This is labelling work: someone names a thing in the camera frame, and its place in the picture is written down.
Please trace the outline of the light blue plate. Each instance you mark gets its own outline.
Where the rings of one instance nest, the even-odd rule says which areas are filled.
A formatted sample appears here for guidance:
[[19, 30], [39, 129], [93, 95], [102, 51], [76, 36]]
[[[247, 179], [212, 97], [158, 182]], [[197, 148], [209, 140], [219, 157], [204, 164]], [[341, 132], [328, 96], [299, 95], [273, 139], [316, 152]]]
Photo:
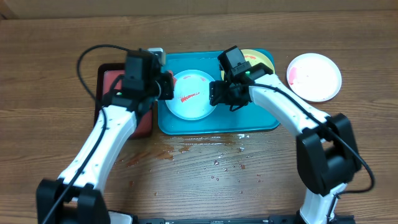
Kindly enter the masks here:
[[174, 77], [174, 98], [165, 101], [172, 114], [184, 120], [199, 120], [215, 110], [216, 106], [210, 105], [213, 77], [201, 70], [184, 70]]

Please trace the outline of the white plate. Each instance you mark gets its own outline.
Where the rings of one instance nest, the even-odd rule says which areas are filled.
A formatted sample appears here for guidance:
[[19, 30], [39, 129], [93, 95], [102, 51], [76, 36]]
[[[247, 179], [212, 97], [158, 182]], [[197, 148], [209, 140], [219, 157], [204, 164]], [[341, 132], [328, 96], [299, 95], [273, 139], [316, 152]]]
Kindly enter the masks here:
[[336, 63], [316, 53], [295, 57], [287, 67], [286, 77], [296, 95], [312, 102], [334, 98], [342, 86], [341, 72]]

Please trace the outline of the green scrubbing sponge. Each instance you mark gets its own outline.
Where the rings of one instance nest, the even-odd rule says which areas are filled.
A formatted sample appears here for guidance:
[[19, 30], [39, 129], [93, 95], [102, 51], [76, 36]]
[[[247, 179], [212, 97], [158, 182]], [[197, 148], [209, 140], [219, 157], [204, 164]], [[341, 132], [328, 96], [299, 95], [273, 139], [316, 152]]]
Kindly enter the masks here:
[[173, 81], [173, 86], [175, 86], [175, 84], [176, 84], [176, 82], [177, 82], [177, 79], [175, 78], [173, 71], [168, 70], [168, 72], [171, 74], [172, 81]]

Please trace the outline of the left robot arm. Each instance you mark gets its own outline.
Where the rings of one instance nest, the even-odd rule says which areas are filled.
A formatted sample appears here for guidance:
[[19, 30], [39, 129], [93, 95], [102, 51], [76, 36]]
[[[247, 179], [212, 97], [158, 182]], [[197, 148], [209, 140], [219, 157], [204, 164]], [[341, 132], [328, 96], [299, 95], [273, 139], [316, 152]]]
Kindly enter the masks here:
[[39, 223], [138, 222], [134, 215], [107, 209], [104, 187], [121, 148], [155, 101], [172, 99], [174, 81], [162, 71], [162, 48], [125, 52], [124, 74], [95, 101], [97, 121], [76, 158], [57, 180], [43, 179], [37, 187]]

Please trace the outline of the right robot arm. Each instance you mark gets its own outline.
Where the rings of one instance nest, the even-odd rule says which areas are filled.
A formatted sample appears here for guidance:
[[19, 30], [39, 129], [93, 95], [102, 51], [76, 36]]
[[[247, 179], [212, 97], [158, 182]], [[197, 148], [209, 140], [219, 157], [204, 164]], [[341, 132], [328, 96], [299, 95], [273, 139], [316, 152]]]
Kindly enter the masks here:
[[307, 188], [304, 203], [293, 218], [269, 223], [354, 223], [335, 215], [335, 207], [362, 167], [353, 129], [343, 114], [330, 116], [296, 96], [263, 63], [251, 65], [236, 46], [218, 56], [222, 81], [210, 83], [210, 104], [235, 111], [254, 103], [268, 111], [295, 138], [298, 174]]

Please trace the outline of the teal plastic tray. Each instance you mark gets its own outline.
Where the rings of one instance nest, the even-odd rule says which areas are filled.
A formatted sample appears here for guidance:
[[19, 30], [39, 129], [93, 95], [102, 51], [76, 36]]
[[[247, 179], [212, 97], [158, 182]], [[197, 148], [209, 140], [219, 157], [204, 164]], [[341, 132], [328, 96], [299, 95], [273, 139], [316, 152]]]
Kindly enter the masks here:
[[[175, 78], [180, 72], [198, 70], [215, 80], [221, 80], [222, 71], [218, 61], [220, 51], [185, 52], [167, 56], [165, 71], [170, 70]], [[159, 128], [169, 135], [232, 133], [266, 131], [278, 127], [279, 122], [265, 109], [253, 103], [231, 112], [228, 105], [219, 104], [207, 116], [200, 119], [179, 118], [173, 114], [166, 101], [158, 102]]]

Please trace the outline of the black tray with red water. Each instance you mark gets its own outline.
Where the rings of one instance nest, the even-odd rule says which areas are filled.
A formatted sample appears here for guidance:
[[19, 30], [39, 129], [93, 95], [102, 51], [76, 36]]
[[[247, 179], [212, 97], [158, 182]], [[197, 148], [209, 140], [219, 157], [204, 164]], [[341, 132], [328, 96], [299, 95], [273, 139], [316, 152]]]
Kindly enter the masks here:
[[[103, 96], [109, 91], [112, 82], [119, 75], [124, 75], [123, 63], [104, 63], [98, 67], [96, 82], [96, 99], [101, 101]], [[153, 109], [151, 108], [137, 125], [135, 132], [129, 139], [148, 138], [152, 134]]]

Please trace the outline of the yellow-green plate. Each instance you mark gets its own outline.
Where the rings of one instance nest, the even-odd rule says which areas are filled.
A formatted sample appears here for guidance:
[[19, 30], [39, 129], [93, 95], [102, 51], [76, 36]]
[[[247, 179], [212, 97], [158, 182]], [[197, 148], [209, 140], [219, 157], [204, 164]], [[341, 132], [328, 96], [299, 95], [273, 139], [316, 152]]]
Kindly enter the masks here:
[[230, 83], [253, 83], [261, 75], [252, 73], [274, 74], [271, 60], [257, 50], [239, 50], [237, 46], [225, 50], [218, 56], [222, 80]]

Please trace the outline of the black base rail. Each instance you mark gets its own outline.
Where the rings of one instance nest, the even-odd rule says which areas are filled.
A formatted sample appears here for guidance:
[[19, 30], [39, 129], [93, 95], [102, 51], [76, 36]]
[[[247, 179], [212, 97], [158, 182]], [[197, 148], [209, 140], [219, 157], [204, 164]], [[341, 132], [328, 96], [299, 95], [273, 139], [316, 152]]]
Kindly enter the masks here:
[[139, 224], [294, 224], [301, 223], [296, 215], [271, 215], [267, 218], [231, 218], [231, 219], [183, 219], [166, 220], [164, 218], [137, 218]]

